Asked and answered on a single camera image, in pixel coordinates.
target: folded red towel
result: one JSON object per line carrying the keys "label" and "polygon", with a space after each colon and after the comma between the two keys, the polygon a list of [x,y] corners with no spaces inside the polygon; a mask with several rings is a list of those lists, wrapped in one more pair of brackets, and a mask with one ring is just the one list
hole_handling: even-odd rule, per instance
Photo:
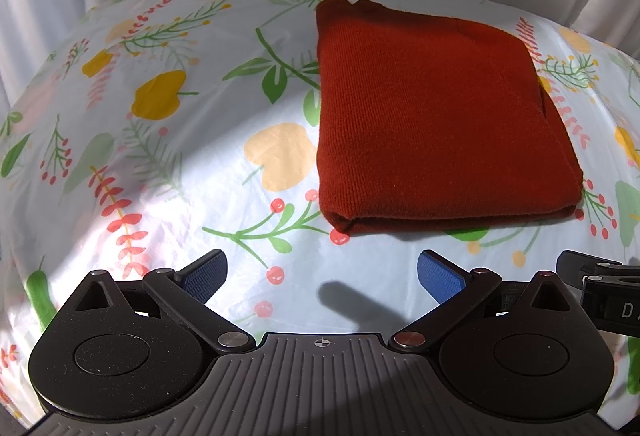
{"label": "folded red towel", "polygon": [[319,204],[343,233],[570,215],[582,171],[524,44],[499,29],[325,0]]}

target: floral bedsheet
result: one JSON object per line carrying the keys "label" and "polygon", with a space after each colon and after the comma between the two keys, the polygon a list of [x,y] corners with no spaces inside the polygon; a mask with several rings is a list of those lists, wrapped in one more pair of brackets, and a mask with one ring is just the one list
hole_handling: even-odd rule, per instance
{"label": "floral bedsheet", "polygon": [[[374,1],[524,41],[584,170],[575,216],[438,235],[331,229],[315,162],[320,1],[108,1],[2,118],[0,402],[24,424],[42,415],[31,348],[91,269],[139,279],[221,248],[228,280],[208,306],[260,340],[388,337],[436,305],[416,274],[426,248],[514,280],[553,270],[564,249],[638,263],[640,66],[487,0]],[[616,377],[600,413],[621,426],[640,405],[640,342],[606,337]]]}

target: metal screw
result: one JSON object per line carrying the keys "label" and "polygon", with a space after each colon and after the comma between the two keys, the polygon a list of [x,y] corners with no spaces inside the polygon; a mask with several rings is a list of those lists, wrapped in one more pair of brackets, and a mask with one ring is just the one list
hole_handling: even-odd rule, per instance
{"label": "metal screw", "polygon": [[218,343],[226,348],[239,348],[249,341],[249,337],[238,331],[229,331],[218,337]]}
{"label": "metal screw", "polygon": [[394,335],[394,342],[402,348],[417,348],[426,342],[424,335],[415,331],[401,331]]}

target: ribbed gray plate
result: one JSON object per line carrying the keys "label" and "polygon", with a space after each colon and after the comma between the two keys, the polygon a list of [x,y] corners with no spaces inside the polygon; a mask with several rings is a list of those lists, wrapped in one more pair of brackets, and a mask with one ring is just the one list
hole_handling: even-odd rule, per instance
{"label": "ribbed gray plate", "polygon": [[194,394],[158,415],[94,424],[54,414],[33,432],[34,436],[615,434],[591,414],[554,424],[492,418],[453,396],[427,359],[392,352],[374,335],[280,334],[268,335],[264,345],[251,353],[221,356]]}

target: triangular cutout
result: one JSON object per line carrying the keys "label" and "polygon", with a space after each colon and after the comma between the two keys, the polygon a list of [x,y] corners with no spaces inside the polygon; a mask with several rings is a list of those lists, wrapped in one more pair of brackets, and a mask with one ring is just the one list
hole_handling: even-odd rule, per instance
{"label": "triangular cutout", "polygon": [[553,311],[569,311],[571,309],[562,293],[551,282],[545,282],[540,286],[531,306],[540,310]]}
{"label": "triangular cutout", "polygon": [[98,310],[110,306],[104,288],[99,282],[92,282],[84,296],[78,301],[76,311]]}

